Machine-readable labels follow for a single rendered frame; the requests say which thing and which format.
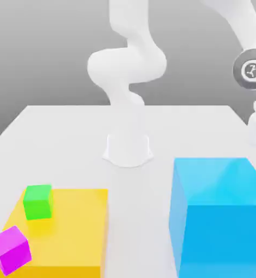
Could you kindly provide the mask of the large blue box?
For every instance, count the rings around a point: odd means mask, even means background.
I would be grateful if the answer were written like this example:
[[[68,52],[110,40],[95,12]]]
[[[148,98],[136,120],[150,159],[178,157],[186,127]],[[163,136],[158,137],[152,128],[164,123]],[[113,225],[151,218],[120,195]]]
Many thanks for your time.
[[[169,232],[178,278],[256,278],[256,170],[250,161],[176,158]]]

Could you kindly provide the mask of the small green cube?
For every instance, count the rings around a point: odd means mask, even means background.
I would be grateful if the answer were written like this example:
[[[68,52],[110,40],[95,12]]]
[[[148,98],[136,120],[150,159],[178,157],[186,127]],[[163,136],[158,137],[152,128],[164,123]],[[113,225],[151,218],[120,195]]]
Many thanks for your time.
[[[23,198],[23,206],[27,220],[51,218],[53,214],[52,186],[27,186]]]

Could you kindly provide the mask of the large yellow box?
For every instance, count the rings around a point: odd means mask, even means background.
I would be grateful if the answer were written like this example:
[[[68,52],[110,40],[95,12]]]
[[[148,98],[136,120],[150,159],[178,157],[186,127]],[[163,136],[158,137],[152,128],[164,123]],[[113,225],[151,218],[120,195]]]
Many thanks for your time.
[[[53,216],[27,220],[23,198],[4,229],[17,226],[32,260],[0,278],[105,278],[108,232],[106,189],[54,189]]]

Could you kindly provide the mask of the small magenta cube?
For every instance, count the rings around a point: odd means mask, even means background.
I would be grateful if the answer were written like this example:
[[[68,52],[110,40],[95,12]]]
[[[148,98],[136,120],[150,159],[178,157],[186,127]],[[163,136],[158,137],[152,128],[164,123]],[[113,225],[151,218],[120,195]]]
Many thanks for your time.
[[[7,276],[32,260],[30,246],[17,226],[0,233],[0,269]]]

